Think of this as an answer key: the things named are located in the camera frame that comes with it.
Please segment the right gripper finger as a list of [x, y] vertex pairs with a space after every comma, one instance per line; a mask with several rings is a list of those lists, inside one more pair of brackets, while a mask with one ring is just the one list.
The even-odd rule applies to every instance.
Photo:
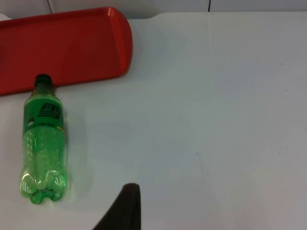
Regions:
[[95, 230], [141, 230], [141, 191], [135, 183], [125, 184]]

